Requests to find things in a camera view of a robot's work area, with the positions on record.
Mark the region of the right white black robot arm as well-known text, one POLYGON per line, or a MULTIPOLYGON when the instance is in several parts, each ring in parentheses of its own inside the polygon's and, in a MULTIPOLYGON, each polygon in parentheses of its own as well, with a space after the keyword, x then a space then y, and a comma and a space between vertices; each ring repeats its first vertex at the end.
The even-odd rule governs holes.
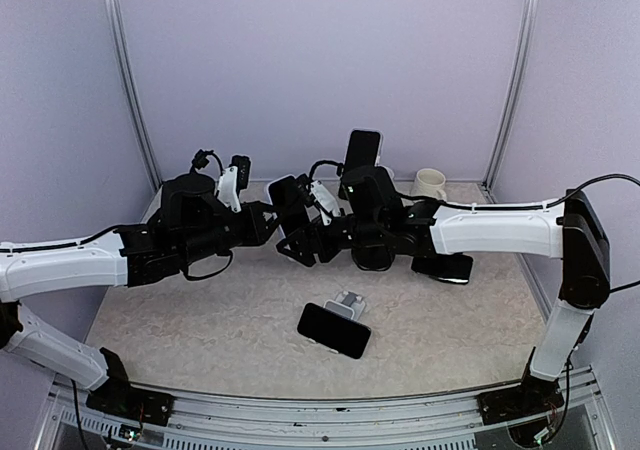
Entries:
POLYGON ((349 212, 307 175, 267 185, 281 219, 279 253, 312 267, 348 250, 364 271, 386 271, 396 256, 409 256, 416 272, 456 284, 468 281, 474 252, 561 260, 546 332, 527 364, 528 378, 511 393, 518 412, 535 412, 611 293, 609 240, 582 189, 530 204, 449 203, 404 195, 385 168, 372 165, 344 173, 340 184, 349 212))

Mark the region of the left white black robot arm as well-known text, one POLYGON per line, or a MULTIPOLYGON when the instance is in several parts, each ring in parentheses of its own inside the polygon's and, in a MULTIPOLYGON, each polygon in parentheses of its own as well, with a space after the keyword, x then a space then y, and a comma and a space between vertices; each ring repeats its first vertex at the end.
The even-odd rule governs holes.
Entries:
POLYGON ((87 346, 42 321, 24 304, 32 295, 74 288, 133 288, 181 274, 211 256, 267 243, 280 208, 241 202, 233 168, 220 180, 190 172, 165 182, 160 206, 141 224, 92 237, 1 246, 1 347, 75 381, 121 415, 140 404, 119 357, 87 346))

